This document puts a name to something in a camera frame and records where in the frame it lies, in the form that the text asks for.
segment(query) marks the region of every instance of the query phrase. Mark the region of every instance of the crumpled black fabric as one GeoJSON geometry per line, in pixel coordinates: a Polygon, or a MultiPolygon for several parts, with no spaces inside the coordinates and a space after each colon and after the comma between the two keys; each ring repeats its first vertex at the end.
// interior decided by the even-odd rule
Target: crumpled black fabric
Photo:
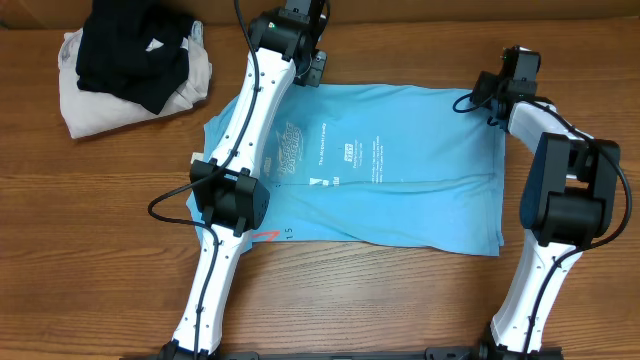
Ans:
{"type": "Polygon", "coordinates": [[[78,51],[78,88],[159,114],[189,75],[188,50],[181,45],[193,21],[156,0],[93,0],[78,51]],[[153,39],[164,45],[147,51],[153,39]]]}

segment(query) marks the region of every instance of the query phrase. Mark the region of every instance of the wooden tabletop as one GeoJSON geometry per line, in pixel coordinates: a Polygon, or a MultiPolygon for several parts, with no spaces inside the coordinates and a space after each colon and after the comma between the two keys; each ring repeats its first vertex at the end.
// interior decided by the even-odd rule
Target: wooden tabletop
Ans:
{"type": "MultiPolygon", "coordinates": [[[[184,310],[199,251],[191,227],[156,222],[146,206],[188,181],[202,125],[240,90],[246,44],[237,26],[207,29],[214,84],[195,111],[73,141],[58,103],[62,35],[0,32],[0,359],[157,353],[184,310]]],[[[503,46],[540,51],[539,94],[579,128],[617,141],[638,189],[638,39],[637,20],[365,24],[330,26],[319,47],[329,54],[326,83],[434,88],[473,87],[481,70],[499,70],[503,46]]],[[[522,251],[518,207],[531,159],[508,141],[498,258],[361,243],[256,245],[236,272],[223,350],[474,344],[522,251]]],[[[614,224],[624,205],[618,190],[614,224]]],[[[159,210],[188,216],[184,198],[159,210]]],[[[563,346],[567,359],[640,359],[638,339],[634,218],[571,271],[543,342],[563,346]]]]}

